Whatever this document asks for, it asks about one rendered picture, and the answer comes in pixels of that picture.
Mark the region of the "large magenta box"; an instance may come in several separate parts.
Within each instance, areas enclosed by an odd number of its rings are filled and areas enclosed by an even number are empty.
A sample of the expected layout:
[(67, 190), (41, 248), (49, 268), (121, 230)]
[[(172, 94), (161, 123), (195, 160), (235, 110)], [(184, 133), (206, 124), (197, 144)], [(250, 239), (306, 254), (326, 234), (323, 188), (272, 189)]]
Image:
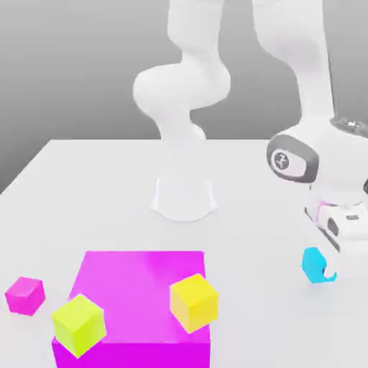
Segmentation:
[(106, 336), (80, 358), (57, 340), (57, 368), (210, 368), (209, 327), (188, 334), (170, 312), (170, 286), (204, 275), (200, 251), (86, 252), (69, 294), (104, 311)]

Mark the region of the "small yellow cube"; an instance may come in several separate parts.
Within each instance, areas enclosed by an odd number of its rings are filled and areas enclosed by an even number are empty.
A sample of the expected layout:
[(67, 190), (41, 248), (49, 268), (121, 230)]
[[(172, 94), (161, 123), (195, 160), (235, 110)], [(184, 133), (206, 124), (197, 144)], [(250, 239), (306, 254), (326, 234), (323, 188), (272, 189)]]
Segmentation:
[(188, 334), (217, 319), (219, 294), (201, 274), (172, 284), (169, 291), (170, 312)]

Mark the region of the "small lime cube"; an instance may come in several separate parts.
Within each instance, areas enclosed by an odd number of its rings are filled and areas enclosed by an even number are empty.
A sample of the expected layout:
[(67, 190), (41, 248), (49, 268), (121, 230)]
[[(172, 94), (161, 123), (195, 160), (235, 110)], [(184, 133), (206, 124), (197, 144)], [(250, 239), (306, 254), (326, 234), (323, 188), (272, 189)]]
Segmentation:
[(104, 310), (83, 294), (53, 312), (52, 323), (57, 341), (77, 359), (106, 336)]

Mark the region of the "small cyan cube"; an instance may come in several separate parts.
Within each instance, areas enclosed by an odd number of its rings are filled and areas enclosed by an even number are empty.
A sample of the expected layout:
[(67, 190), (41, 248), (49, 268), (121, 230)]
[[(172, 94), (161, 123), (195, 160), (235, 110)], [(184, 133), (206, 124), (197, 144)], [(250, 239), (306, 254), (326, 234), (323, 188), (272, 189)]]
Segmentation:
[(311, 283), (334, 282), (337, 277), (337, 272), (335, 272), (333, 276), (327, 277), (325, 276), (326, 268), (326, 258), (317, 247), (308, 247), (304, 249), (302, 270)]

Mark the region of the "small magenta cube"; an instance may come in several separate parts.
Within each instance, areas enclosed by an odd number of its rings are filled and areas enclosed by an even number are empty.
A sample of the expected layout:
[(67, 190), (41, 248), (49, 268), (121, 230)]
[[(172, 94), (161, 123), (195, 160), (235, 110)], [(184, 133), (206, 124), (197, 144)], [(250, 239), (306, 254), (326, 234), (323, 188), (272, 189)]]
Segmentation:
[(19, 277), (5, 296), (12, 313), (33, 316), (45, 301), (45, 289), (41, 280)]

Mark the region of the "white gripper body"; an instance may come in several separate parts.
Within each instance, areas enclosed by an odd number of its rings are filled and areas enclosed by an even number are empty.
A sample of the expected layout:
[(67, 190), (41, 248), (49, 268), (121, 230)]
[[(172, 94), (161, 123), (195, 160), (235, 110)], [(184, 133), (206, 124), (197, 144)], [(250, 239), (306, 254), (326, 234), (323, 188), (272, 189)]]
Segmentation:
[(308, 247), (316, 247), (326, 259), (325, 272), (339, 272), (341, 270), (341, 254), (339, 245), (310, 217), (307, 208), (304, 208), (305, 217), (303, 230)]

